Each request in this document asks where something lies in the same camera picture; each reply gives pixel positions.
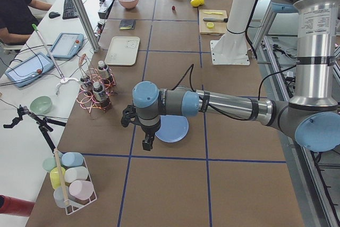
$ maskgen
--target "brown tabletop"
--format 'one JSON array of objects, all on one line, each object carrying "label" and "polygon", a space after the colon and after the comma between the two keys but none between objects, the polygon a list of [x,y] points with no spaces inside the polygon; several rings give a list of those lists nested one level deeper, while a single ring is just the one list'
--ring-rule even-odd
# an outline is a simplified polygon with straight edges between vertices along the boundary
[{"label": "brown tabletop", "polygon": [[[205,0],[199,8],[229,14],[231,3]],[[121,19],[136,19],[135,30],[119,31]],[[304,226],[276,130],[198,114],[188,119],[184,139],[155,138],[148,152],[140,127],[120,124],[138,82],[172,88],[192,63],[195,88],[256,97],[261,75],[255,60],[249,66],[213,65],[209,43],[219,37],[199,35],[198,10],[190,0],[140,0],[132,10],[115,2],[94,64],[104,60],[113,36],[140,37],[137,62],[111,66],[117,80],[112,109],[89,115],[74,104],[58,146],[85,155],[98,200],[66,216],[54,203],[47,176],[27,226]]]}]

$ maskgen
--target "black t-shirt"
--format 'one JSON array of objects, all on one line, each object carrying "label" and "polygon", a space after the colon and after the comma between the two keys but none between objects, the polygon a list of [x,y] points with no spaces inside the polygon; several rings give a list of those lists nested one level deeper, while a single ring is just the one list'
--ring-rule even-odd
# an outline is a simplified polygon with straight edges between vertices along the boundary
[{"label": "black t-shirt", "polygon": [[38,25],[37,19],[28,8],[32,0],[0,0],[0,28],[7,28],[9,33],[29,35]]}]

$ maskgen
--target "blue cup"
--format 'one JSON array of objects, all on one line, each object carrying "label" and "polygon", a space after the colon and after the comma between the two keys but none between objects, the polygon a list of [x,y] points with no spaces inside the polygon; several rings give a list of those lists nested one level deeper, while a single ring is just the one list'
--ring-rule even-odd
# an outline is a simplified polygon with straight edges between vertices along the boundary
[{"label": "blue cup", "polygon": [[62,164],[65,167],[78,167],[84,162],[84,157],[82,154],[77,152],[68,152],[62,157]]}]

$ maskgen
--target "chair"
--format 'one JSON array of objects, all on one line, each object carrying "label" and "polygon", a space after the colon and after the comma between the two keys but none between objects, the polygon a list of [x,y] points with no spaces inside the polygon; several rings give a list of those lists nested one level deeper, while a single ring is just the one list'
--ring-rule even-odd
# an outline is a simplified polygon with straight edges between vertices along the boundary
[{"label": "chair", "polygon": [[0,40],[0,46],[4,50],[5,54],[10,54],[12,52],[19,52],[23,45],[7,45]]}]

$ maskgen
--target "light green bowl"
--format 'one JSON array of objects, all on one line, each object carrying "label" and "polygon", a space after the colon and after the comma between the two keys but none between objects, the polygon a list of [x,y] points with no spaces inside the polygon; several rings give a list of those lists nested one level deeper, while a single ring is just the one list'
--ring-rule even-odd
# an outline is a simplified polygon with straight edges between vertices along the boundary
[{"label": "light green bowl", "polygon": [[32,101],[30,110],[35,114],[47,114],[52,108],[50,97],[41,96]]}]

